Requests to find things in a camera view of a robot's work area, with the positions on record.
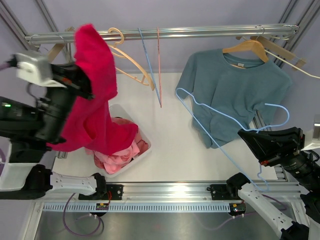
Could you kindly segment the red t shirt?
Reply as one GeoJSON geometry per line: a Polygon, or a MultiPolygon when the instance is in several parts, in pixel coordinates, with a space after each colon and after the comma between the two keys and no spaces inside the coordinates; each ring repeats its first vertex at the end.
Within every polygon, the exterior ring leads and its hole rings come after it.
{"type": "Polygon", "coordinates": [[[72,152],[105,135],[111,119],[109,100],[117,94],[116,69],[107,43],[92,24],[75,32],[75,64],[88,76],[95,98],[78,97],[64,125],[61,136],[66,142],[51,144],[54,151],[72,152]]]}

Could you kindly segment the pink wire hanger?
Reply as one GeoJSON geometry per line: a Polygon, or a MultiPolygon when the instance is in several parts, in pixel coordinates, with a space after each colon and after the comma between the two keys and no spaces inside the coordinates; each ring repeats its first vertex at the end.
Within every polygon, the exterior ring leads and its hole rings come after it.
{"type": "Polygon", "coordinates": [[[160,104],[160,108],[162,108],[163,107],[163,97],[162,97],[161,56],[160,56],[160,29],[159,29],[159,27],[156,28],[156,32],[157,32],[159,104],[160,104]]]}

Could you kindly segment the wooden clip hanger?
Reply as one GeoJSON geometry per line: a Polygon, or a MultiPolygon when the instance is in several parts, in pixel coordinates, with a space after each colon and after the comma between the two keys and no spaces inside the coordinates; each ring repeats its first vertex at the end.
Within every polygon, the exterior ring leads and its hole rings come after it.
{"type": "Polygon", "coordinates": [[[283,47],[277,45],[276,43],[262,36],[252,36],[250,39],[246,39],[245,41],[248,41],[248,40],[259,41],[264,46],[266,55],[270,54],[272,57],[275,57],[277,60],[280,60],[282,63],[285,63],[291,66],[294,70],[307,74],[307,72],[301,69],[301,67],[305,65],[305,62],[303,60],[300,59],[295,64],[290,63],[290,61],[292,61],[296,57],[294,53],[284,49],[283,47]]]}
{"type": "Polygon", "coordinates": [[[57,34],[58,37],[60,37],[63,41],[63,43],[56,43],[52,49],[48,52],[47,57],[48,57],[48,62],[52,63],[55,58],[59,55],[59,53],[63,50],[65,50],[65,58],[68,63],[73,61],[73,56],[72,56],[72,48],[71,48],[71,43],[67,42],[61,35],[57,34]]]}

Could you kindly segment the dusty pink t shirt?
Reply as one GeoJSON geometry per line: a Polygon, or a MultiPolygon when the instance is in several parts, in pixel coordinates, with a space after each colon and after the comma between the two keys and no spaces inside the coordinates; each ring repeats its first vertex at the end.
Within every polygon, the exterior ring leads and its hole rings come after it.
{"type": "Polygon", "coordinates": [[[137,156],[149,148],[148,143],[142,139],[137,124],[124,118],[112,117],[107,122],[106,133],[87,145],[85,152],[93,156],[93,159],[94,151],[110,156],[128,148],[132,143],[135,143],[139,148],[137,156]]]}

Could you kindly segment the grey blue t shirt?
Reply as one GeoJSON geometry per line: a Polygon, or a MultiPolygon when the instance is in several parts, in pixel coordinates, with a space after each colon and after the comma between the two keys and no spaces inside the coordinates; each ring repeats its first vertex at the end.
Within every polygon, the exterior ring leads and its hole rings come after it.
{"type": "Polygon", "coordinates": [[[260,113],[270,125],[276,107],[292,85],[290,76],[273,61],[239,58],[221,49],[193,53],[176,86],[192,93],[199,103],[242,122],[260,113]]]}

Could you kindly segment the metal hanging rail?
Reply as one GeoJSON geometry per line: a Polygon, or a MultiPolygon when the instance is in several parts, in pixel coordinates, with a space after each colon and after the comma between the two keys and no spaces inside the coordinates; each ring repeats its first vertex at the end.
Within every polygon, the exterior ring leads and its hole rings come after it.
{"type": "Polygon", "coordinates": [[[181,38],[214,38],[214,37],[237,37],[237,36],[292,36],[299,32],[295,24],[247,24],[226,26],[202,26],[202,27],[170,27],[131,30],[101,30],[98,34],[105,41],[125,41],[181,38]]]}

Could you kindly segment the light blue wire hanger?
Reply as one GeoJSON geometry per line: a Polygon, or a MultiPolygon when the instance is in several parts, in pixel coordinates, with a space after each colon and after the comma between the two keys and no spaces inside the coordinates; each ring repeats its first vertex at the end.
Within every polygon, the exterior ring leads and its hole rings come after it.
{"type": "Polygon", "coordinates": [[[156,84],[155,76],[154,76],[154,73],[153,73],[152,65],[151,65],[150,58],[149,58],[149,55],[148,55],[148,51],[147,51],[147,48],[146,48],[146,45],[145,45],[144,36],[142,34],[141,28],[138,27],[137,29],[138,29],[138,32],[139,32],[139,35],[140,35],[140,38],[141,38],[141,41],[142,41],[142,46],[143,46],[143,50],[144,50],[144,53],[145,53],[146,61],[147,61],[147,64],[148,64],[149,73],[151,75],[151,80],[152,80],[152,83],[154,85],[154,90],[156,92],[159,105],[160,105],[160,107],[162,107],[162,101],[161,101],[160,93],[159,93],[159,90],[157,88],[157,84],[156,84]]]}

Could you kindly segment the left wooden clip hanger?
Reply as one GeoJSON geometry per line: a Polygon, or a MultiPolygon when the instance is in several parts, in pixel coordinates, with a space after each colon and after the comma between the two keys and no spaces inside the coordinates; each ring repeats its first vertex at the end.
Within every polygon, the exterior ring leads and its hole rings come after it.
{"type": "Polygon", "coordinates": [[[52,63],[55,58],[59,55],[59,53],[63,50],[65,50],[65,58],[68,63],[73,61],[73,56],[72,56],[72,48],[71,48],[71,43],[67,42],[61,35],[57,34],[58,37],[60,37],[63,41],[63,43],[56,43],[52,49],[48,52],[47,57],[48,57],[48,62],[52,63]]]}

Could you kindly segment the white laundry basket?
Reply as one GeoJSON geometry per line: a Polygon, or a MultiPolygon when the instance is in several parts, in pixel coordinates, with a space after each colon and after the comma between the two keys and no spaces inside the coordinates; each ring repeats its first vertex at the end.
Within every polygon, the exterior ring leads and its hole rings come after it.
{"type": "Polygon", "coordinates": [[[140,121],[132,114],[126,111],[125,108],[123,108],[122,105],[120,104],[111,104],[109,106],[109,113],[111,117],[117,117],[117,118],[122,118],[122,119],[127,119],[130,120],[131,122],[135,123],[138,125],[139,132],[141,134],[142,139],[148,143],[148,149],[140,154],[135,156],[130,163],[128,163],[126,166],[122,167],[119,171],[113,174],[107,173],[105,170],[100,170],[100,173],[104,175],[106,178],[114,178],[123,172],[127,171],[137,163],[141,162],[144,160],[146,157],[150,155],[150,153],[153,150],[153,145],[152,145],[152,139],[150,133],[147,131],[147,129],[140,123],[140,121]]]}

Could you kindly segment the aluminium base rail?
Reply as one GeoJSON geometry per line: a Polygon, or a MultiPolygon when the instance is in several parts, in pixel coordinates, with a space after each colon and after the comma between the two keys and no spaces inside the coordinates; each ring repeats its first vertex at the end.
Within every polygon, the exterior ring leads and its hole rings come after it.
{"type": "MultiPolygon", "coordinates": [[[[210,185],[223,181],[122,182],[122,202],[136,203],[204,203],[212,200],[210,185]]],[[[296,182],[272,181],[264,195],[277,200],[298,200],[305,190],[296,182]]]]}

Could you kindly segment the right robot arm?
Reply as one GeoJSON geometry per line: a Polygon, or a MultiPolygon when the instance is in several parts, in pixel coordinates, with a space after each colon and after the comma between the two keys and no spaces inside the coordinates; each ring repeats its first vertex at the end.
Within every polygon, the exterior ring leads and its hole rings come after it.
{"type": "Polygon", "coordinates": [[[320,126],[303,132],[292,127],[279,131],[239,130],[260,166],[281,168],[294,182],[272,184],[271,193],[289,202],[298,201],[296,220],[285,215],[266,199],[243,173],[226,181],[226,193],[232,199],[249,204],[272,228],[280,240],[318,240],[320,238],[320,126]]]}

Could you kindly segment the light pink t shirt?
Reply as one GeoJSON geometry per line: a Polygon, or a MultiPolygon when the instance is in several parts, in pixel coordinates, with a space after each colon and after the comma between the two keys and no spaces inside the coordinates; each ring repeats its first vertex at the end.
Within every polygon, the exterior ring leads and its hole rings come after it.
{"type": "Polygon", "coordinates": [[[112,175],[120,171],[123,167],[131,162],[140,152],[136,143],[132,143],[128,148],[115,152],[112,155],[105,155],[98,151],[94,151],[95,164],[104,169],[108,174],[112,175]]]}

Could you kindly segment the right wooden clip hanger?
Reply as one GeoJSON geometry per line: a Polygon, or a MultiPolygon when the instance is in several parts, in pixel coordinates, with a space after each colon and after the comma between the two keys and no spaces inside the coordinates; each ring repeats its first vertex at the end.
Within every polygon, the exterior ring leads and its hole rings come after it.
{"type": "Polygon", "coordinates": [[[295,64],[290,63],[290,61],[292,61],[296,57],[294,53],[284,49],[283,47],[277,45],[276,43],[262,36],[252,36],[250,39],[246,39],[245,41],[248,41],[248,40],[259,41],[264,46],[266,55],[270,54],[272,57],[275,57],[277,60],[280,60],[282,63],[285,63],[291,66],[294,70],[307,74],[307,72],[301,69],[301,67],[305,65],[305,62],[303,60],[300,59],[295,64]]]}

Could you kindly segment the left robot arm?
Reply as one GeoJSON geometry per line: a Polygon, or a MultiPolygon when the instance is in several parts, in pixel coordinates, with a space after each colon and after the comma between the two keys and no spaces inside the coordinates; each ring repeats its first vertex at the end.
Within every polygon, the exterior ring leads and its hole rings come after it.
{"type": "Polygon", "coordinates": [[[2,157],[0,197],[35,200],[49,193],[75,193],[80,200],[101,200],[108,191],[101,174],[67,176],[40,163],[52,145],[66,142],[61,133],[76,98],[94,98],[90,79],[75,63],[51,64],[50,70],[59,87],[48,87],[35,106],[0,99],[0,134],[10,141],[2,157]]]}

